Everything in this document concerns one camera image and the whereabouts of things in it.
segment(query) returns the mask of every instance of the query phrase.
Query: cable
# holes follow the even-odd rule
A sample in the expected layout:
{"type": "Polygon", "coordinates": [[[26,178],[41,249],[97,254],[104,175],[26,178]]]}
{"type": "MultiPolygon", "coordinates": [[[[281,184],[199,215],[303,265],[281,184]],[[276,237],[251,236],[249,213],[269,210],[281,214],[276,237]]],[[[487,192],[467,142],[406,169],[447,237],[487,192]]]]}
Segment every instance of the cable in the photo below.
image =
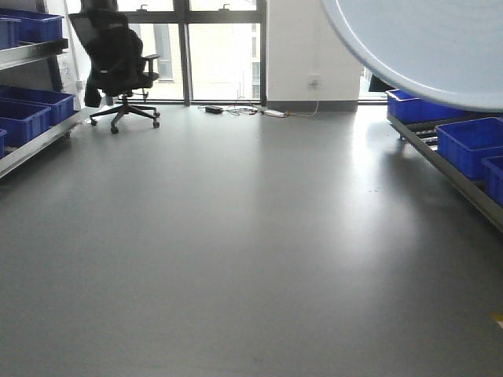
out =
{"type": "Polygon", "coordinates": [[[250,100],[247,100],[246,97],[238,97],[236,99],[236,102],[234,104],[231,104],[230,106],[227,106],[225,112],[228,112],[231,115],[235,116],[240,116],[240,115],[255,115],[256,113],[259,112],[259,108],[257,108],[250,100]],[[244,98],[247,103],[246,104],[240,104],[238,106],[238,101],[244,98]]]}
{"type": "Polygon", "coordinates": [[[318,113],[318,109],[320,108],[320,101],[316,101],[316,108],[314,109],[314,112],[312,114],[296,114],[294,112],[286,112],[286,116],[300,116],[303,118],[312,118],[316,116],[318,113]]]}

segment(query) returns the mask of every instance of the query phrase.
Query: blue storage box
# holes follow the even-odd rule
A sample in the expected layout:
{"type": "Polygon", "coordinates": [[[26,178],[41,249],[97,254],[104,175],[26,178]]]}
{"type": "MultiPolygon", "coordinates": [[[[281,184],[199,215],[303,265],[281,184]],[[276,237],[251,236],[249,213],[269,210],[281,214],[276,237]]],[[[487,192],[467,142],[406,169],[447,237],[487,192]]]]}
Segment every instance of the blue storage box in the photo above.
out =
{"type": "Polygon", "coordinates": [[[51,108],[49,126],[56,126],[73,115],[74,98],[73,94],[0,86],[0,99],[49,106],[51,108]]]}
{"type": "Polygon", "coordinates": [[[483,118],[437,127],[439,154],[473,181],[484,179],[482,159],[503,155],[503,120],[483,118]]]}
{"type": "Polygon", "coordinates": [[[387,110],[404,123],[427,122],[448,118],[459,118],[467,114],[465,110],[448,108],[413,97],[401,90],[388,90],[387,110]]]}
{"type": "Polygon", "coordinates": [[[486,193],[503,206],[503,156],[483,159],[482,164],[486,167],[486,193]]]}
{"type": "Polygon", "coordinates": [[[7,131],[0,129],[0,159],[6,155],[5,143],[3,141],[3,139],[6,135],[7,135],[7,131]]]}
{"type": "Polygon", "coordinates": [[[0,128],[7,131],[5,144],[20,147],[47,129],[50,108],[0,100],[0,128]]]}
{"type": "Polygon", "coordinates": [[[0,14],[19,19],[19,39],[25,42],[50,42],[63,38],[63,17],[54,14],[0,8],[0,14]]]}
{"type": "Polygon", "coordinates": [[[20,20],[0,16],[0,49],[19,46],[20,20]]]}

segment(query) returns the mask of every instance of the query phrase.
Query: white round object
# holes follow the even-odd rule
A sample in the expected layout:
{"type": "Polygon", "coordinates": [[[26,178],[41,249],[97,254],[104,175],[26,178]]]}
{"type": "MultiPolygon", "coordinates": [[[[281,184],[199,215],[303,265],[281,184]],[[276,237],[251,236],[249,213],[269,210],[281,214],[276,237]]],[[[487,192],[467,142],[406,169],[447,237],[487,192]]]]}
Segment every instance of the white round object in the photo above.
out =
{"type": "Polygon", "coordinates": [[[349,50],[420,98],[503,110],[503,0],[322,0],[349,50]]]}

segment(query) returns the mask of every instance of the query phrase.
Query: wall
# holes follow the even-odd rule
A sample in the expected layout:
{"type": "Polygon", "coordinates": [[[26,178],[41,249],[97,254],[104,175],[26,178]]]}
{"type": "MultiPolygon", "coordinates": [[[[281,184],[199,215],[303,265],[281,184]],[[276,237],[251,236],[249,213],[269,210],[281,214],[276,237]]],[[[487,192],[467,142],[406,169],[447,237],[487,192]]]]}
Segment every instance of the wall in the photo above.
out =
{"type": "Polygon", "coordinates": [[[318,0],[269,0],[268,101],[356,101],[362,66],[318,0]],[[317,90],[309,75],[320,75],[317,90]]]}

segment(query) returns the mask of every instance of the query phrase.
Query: chair base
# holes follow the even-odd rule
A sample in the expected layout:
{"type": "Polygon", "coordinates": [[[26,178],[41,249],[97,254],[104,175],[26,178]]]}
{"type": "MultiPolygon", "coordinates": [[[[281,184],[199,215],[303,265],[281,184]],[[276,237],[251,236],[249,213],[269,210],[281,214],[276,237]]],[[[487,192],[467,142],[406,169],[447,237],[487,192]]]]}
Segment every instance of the chair base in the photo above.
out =
{"type": "Polygon", "coordinates": [[[110,114],[117,114],[116,117],[112,120],[112,123],[110,125],[110,131],[113,134],[117,134],[119,132],[119,129],[117,128],[116,124],[119,122],[119,120],[125,116],[126,114],[136,114],[139,116],[143,116],[145,118],[150,118],[154,121],[153,125],[154,128],[159,128],[160,123],[157,121],[157,119],[160,117],[160,113],[157,111],[157,108],[154,108],[152,106],[140,106],[140,105],[131,105],[129,104],[127,100],[127,95],[123,94],[122,95],[122,104],[115,107],[115,108],[110,108],[109,110],[105,110],[103,112],[96,112],[92,115],[89,116],[91,120],[91,125],[96,126],[97,125],[97,120],[95,117],[101,116],[101,115],[110,115],[110,114]],[[146,110],[154,111],[153,115],[150,115],[146,110]]]}

